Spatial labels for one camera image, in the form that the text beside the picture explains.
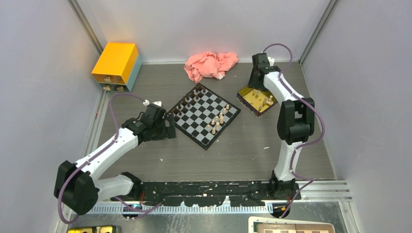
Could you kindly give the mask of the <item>gold tin tray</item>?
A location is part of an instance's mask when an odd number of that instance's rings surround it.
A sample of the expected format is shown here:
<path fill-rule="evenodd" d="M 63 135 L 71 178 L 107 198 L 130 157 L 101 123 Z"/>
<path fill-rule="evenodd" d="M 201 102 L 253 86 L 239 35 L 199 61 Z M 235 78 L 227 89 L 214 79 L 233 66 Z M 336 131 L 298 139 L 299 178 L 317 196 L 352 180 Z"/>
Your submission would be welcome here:
<path fill-rule="evenodd" d="M 238 101 L 255 117 L 260 118 L 277 104 L 270 91 L 259 91 L 245 86 L 237 92 Z"/>

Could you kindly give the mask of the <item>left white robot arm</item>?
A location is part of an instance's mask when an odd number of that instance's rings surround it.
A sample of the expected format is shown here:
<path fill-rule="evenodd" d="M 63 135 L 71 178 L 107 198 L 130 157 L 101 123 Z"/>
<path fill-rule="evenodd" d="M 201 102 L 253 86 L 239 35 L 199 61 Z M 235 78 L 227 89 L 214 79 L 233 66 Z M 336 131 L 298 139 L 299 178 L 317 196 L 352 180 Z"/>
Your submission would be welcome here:
<path fill-rule="evenodd" d="M 125 153 L 143 142 L 176 138 L 174 116 L 150 103 L 137 118 L 126 120 L 99 148 L 78 161 L 64 161 L 58 168 L 54 196 L 79 215 L 96 203 L 111 198 L 137 200 L 142 192 L 141 179 L 123 172 L 101 179 L 102 174 Z"/>

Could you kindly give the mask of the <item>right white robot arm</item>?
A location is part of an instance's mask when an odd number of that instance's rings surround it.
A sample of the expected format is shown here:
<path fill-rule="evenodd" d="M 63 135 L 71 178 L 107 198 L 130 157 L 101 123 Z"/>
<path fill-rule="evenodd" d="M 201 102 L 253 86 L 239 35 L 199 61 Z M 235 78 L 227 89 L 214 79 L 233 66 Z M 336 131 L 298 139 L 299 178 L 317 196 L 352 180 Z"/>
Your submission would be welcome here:
<path fill-rule="evenodd" d="M 269 181 L 271 196 L 284 198 L 295 189 L 295 170 L 301 148 L 314 133 L 314 101 L 297 93 L 281 70 L 270 64 L 266 53 L 252 56 L 253 68 L 248 87 L 269 91 L 280 104 L 277 133 L 281 150 Z"/>

